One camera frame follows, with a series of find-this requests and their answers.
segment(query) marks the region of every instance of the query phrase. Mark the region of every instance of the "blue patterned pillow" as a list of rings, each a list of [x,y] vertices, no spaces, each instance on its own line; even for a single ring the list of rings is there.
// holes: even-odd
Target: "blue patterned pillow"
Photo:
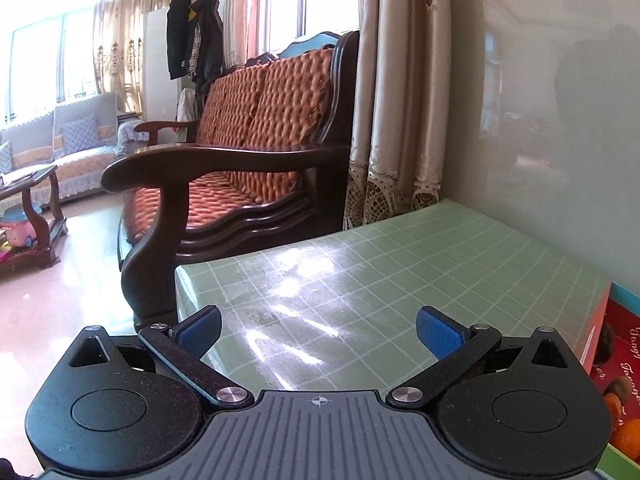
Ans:
[[[13,171],[14,167],[11,162],[11,144],[9,141],[0,145],[0,173],[7,174]]]
[[[95,114],[62,125],[65,152],[83,152],[100,146],[98,138],[98,117]]]

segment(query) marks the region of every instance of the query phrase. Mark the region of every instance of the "plaid shirt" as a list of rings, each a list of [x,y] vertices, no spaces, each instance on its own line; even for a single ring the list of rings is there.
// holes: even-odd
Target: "plaid shirt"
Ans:
[[[202,36],[200,35],[200,24],[196,23],[195,32],[193,33],[193,47],[191,49],[191,57],[189,58],[189,74],[193,78],[196,73],[196,65],[198,64],[198,53],[200,52],[200,43]]]

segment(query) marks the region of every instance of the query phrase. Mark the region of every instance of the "black circular disc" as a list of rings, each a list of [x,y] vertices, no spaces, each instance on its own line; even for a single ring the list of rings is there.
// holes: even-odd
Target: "black circular disc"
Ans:
[[[98,372],[94,380],[73,380],[72,369],[56,381],[55,397],[41,391],[31,403],[25,428],[44,465],[78,476],[126,476],[166,462],[192,441],[202,410],[185,384],[151,372]]]
[[[502,394],[494,400],[492,410],[498,422],[524,433],[545,433],[566,419],[566,408],[560,400],[535,390]]]
[[[86,394],[71,408],[76,423],[93,431],[123,430],[139,421],[145,412],[145,397],[116,388]]]
[[[590,383],[573,384],[563,371],[535,366],[457,384],[438,404],[443,434],[498,476],[555,478],[595,465],[609,439],[609,412]]]

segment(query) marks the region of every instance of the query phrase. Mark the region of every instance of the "coffee table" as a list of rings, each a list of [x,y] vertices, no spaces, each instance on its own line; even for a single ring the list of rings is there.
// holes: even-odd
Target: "coffee table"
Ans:
[[[384,394],[436,361],[415,334],[425,304],[504,335],[551,325],[580,357],[607,285],[590,266],[447,200],[176,271],[181,319],[206,304],[222,311],[222,336],[203,361],[254,394]]]
[[[66,218],[60,207],[60,192],[58,190],[57,166],[51,164],[39,168],[25,178],[16,180],[4,187],[0,187],[0,200],[21,193],[24,213],[36,231],[37,242],[29,248],[16,248],[11,256],[0,264],[0,272],[13,269],[21,264],[36,264],[45,269],[57,263],[60,259],[56,256],[54,247],[61,236],[66,235]],[[36,213],[31,203],[31,189],[44,181],[50,181],[51,199],[50,208],[53,219],[47,221],[42,215]]]

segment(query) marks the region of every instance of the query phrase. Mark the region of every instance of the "pink toy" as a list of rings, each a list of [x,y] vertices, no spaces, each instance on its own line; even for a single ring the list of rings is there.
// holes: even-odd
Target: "pink toy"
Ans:
[[[37,214],[42,212],[37,205],[34,205],[33,208]],[[36,231],[31,222],[29,222],[21,205],[7,209],[4,212],[4,216],[0,218],[0,226],[4,228],[6,240],[11,247],[31,247],[36,240]]]

